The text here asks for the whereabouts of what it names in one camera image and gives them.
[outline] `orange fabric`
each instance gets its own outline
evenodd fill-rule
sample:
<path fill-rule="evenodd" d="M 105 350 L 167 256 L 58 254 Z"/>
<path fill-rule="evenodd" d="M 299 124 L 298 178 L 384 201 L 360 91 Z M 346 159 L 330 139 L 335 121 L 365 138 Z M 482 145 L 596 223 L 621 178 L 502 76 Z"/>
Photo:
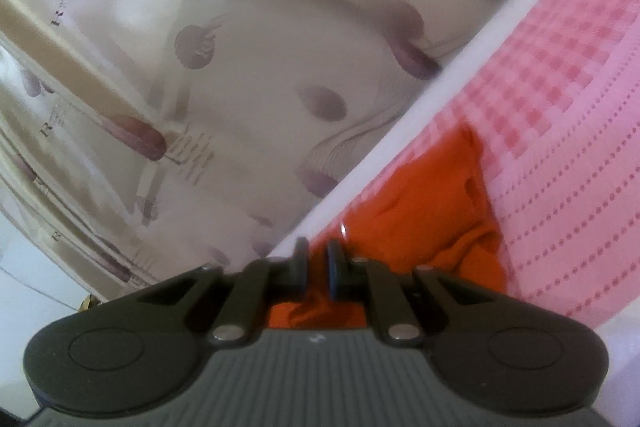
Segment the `orange fabric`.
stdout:
<path fill-rule="evenodd" d="M 346 214 L 347 251 L 383 261 L 397 273 L 430 264 L 504 291 L 496 258 L 500 231 L 482 179 L 481 154 L 475 131 L 463 125 L 399 167 L 380 192 Z M 338 230 L 329 230 L 312 245 L 307 300 L 274 307 L 271 327 L 366 325 L 360 305 L 329 300 L 323 250 L 331 237 L 341 238 Z"/>

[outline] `black plastic device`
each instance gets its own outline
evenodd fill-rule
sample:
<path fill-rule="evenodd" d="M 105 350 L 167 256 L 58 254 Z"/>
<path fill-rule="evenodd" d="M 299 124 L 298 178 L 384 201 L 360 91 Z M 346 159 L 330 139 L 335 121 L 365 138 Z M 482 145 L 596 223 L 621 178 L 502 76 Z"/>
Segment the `black plastic device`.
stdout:
<path fill-rule="evenodd" d="M 589 328 L 431 267 L 326 256 L 357 330 L 264 328 L 303 299 L 308 245 L 236 275 L 200 268 L 49 325 L 24 368 L 30 427 L 606 427 L 607 351 Z"/>

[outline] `curtain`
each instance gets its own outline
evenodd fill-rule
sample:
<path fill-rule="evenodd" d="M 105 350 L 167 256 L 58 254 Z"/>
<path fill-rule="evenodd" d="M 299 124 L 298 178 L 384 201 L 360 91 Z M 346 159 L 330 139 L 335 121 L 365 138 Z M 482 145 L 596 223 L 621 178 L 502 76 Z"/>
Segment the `curtain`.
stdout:
<path fill-rule="evenodd" d="M 270 253 L 504 0 L 0 0 L 0 207 L 102 299 Z"/>

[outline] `white wall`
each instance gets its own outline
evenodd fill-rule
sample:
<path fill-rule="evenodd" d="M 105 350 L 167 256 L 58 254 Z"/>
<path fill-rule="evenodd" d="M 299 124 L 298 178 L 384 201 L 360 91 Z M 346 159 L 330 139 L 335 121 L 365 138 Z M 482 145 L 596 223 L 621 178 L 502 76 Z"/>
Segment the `white wall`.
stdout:
<path fill-rule="evenodd" d="M 62 304 L 16 282 L 4 270 Z M 22 371 L 24 348 L 38 330 L 74 313 L 86 295 L 0 214 L 0 407 L 22 418 L 36 411 Z"/>

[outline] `round pad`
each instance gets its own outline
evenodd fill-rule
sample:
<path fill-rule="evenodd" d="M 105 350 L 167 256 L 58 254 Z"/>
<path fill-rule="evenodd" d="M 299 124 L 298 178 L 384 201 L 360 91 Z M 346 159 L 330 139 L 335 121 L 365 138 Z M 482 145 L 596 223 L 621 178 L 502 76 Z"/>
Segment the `round pad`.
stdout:
<path fill-rule="evenodd" d="M 87 331 L 69 346 L 69 356 L 92 371 L 114 371 L 140 358 L 145 344 L 139 335 L 118 328 Z"/>
<path fill-rule="evenodd" d="M 510 328 L 491 337 L 489 352 L 498 362 L 514 369 L 542 369 L 562 357 L 562 344 L 546 331 Z"/>

